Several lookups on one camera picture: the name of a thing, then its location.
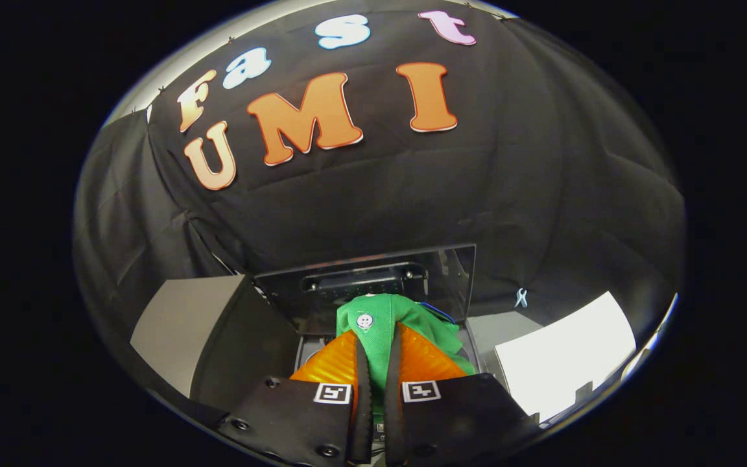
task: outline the white board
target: white board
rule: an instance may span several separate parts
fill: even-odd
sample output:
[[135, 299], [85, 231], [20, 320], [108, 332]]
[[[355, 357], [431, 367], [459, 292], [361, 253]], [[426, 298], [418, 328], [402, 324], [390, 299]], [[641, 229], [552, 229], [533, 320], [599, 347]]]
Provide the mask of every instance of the white board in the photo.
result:
[[568, 317], [495, 346], [506, 385], [527, 412], [549, 419], [575, 404], [575, 391], [593, 390], [635, 351], [630, 323], [610, 292]]

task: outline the black fabric backdrop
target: black fabric backdrop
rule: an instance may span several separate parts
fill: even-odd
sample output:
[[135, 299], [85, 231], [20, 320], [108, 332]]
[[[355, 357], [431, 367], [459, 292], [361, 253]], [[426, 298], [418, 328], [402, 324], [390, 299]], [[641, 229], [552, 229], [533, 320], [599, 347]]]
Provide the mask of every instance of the black fabric backdrop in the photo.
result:
[[[435, 9], [465, 21], [477, 44], [448, 42], [417, 18]], [[315, 25], [353, 13], [368, 18], [370, 38], [317, 44]], [[224, 89], [226, 65], [254, 47], [272, 65]], [[409, 62], [447, 68], [455, 129], [411, 130], [412, 95], [395, 72]], [[181, 133], [178, 96], [210, 69], [219, 76], [204, 114]], [[299, 106], [308, 81], [334, 71], [349, 77], [364, 139], [266, 166], [247, 104], [278, 92]], [[549, 324], [610, 290], [638, 342], [681, 290], [685, 207], [661, 140], [619, 85], [525, 20], [439, 0], [332, 2], [222, 44], [165, 84], [148, 124], [140, 110], [101, 131], [75, 205], [86, 303], [124, 338], [164, 280], [228, 273], [210, 252], [258, 273], [475, 242], [475, 309], [508, 309], [526, 287], [523, 313]], [[184, 146], [221, 119], [237, 176], [211, 191]]]

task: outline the pink letter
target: pink letter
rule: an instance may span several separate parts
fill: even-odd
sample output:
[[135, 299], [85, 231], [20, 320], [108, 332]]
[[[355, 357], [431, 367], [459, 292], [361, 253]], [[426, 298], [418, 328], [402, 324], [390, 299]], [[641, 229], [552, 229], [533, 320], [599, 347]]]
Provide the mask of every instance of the pink letter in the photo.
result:
[[424, 12], [418, 15], [423, 19], [431, 20], [434, 30], [443, 39], [454, 42], [454, 44], [474, 45], [474, 36], [465, 36], [460, 33], [457, 26], [466, 26], [462, 19], [452, 18], [447, 12]]

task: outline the orange letter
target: orange letter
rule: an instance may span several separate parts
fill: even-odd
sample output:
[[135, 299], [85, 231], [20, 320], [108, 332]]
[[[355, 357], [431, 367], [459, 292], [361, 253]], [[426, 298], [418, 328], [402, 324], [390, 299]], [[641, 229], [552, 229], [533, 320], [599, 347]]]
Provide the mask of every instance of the orange letter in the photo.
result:
[[186, 89], [180, 97], [178, 97], [178, 103], [180, 104], [180, 132], [183, 133], [189, 130], [189, 127], [204, 113], [204, 107], [199, 107], [199, 101], [207, 100], [209, 95], [209, 86], [207, 82], [215, 77], [215, 70], [210, 70], [204, 73], [204, 76], [198, 78], [192, 86]]
[[442, 76], [445, 66], [439, 63], [406, 63], [397, 66], [397, 74], [406, 77], [414, 97], [414, 118], [412, 130], [426, 131], [451, 130], [457, 126], [456, 116], [445, 106], [445, 93], [442, 91]]
[[207, 131], [207, 138], [213, 141], [215, 150], [219, 154], [220, 171], [213, 174], [209, 169], [207, 158], [204, 156], [204, 140], [195, 138], [186, 145], [184, 154], [189, 157], [192, 163], [192, 169], [198, 175], [198, 180], [208, 189], [222, 189], [229, 186], [235, 179], [235, 158], [232, 157], [232, 151], [229, 149], [229, 143], [223, 132], [226, 130], [226, 122], [219, 121], [212, 125]]
[[293, 158], [293, 149], [281, 140], [281, 133], [303, 154], [311, 151], [313, 130], [319, 123], [316, 144], [323, 150], [352, 145], [362, 141], [362, 130], [353, 126], [344, 101], [344, 73], [328, 73], [307, 84], [302, 109], [296, 109], [276, 93], [264, 94], [246, 107], [258, 118], [261, 135], [267, 146], [264, 163], [279, 165]]

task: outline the green cloth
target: green cloth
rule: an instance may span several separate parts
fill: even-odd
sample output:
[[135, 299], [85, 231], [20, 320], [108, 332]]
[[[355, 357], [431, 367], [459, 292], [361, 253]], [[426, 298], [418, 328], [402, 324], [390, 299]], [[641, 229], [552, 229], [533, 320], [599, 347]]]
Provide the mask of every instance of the green cloth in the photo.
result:
[[[373, 325], [362, 329], [356, 319], [367, 313], [373, 317]], [[368, 357], [373, 398], [374, 422], [381, 422], [385, 381], [388, 379], [388, 360], [391, 357], [391, 342], [397, 322], [402, 322], [425, 337], [443, 351], [466, 375], [474, 375], [474, 366], [468, 359], [457, 355], [463, 343], [457, 339], [459, 326], [442, 321], [432, 311], [402, 295], [381, 293], [373, 296], [357, 296], [336, 311], [336, 336], [350, 329], [356, 333]]]

